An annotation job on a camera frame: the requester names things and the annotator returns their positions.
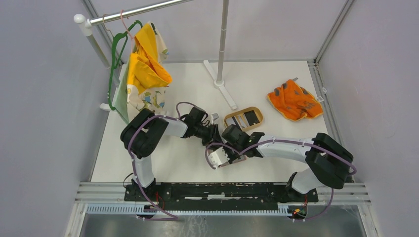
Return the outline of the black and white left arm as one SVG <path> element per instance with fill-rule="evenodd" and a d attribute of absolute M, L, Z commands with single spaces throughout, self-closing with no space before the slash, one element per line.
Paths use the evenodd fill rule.
<path fill-rule="evenodd" d="M 157 115 L 146 108 L 124 128 L 120 140 L 131 155 L 134 181 L 138 185 L 136 194 L 139 198 L 150 201 L 155 196 L 151 154 L 163 136 L 182 139 L 197 137 L 205 147 L 222 142 L 218 125 L 204 123 L 207 117 L 208 114 L 199 107 L 193 107 L 180 118 Z"/>

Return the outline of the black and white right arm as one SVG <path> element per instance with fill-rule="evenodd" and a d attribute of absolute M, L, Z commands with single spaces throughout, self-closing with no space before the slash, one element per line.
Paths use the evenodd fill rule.
<path fill-rule="evenodd" d="M 307 164 L 307 169 L 293 173 L 287 182 L 285 194 L 291 201 L 299 201 L 320 186 L 342 189 L 346 178 L 356 173 L 353 155 L 325 133 L 311 139 L 285 139 L 263 132 L 248 135 L 230 125 L 221 136 L 228 153 L 235 156 L 285 158 Z"/>

